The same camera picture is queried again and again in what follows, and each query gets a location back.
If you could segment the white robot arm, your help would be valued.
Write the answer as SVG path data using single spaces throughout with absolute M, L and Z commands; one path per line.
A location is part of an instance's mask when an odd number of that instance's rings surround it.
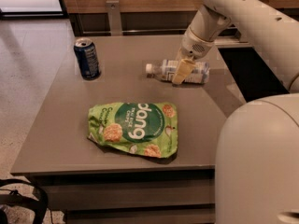
M 183 36 L 174 83 L 234 25 L 286 88 L 239 107 L 215 160 L 216 224 L 298 224 L 299 22 L 259 0 L 202 0 Z

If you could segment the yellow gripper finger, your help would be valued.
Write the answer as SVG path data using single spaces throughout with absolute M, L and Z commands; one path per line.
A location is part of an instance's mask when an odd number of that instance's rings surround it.
M 194 67 L 195 61 L 190 59 L 181 59 L 173 76 L 172 83 L 175 85 L 180 85 L 185 78 L 192 73 Z

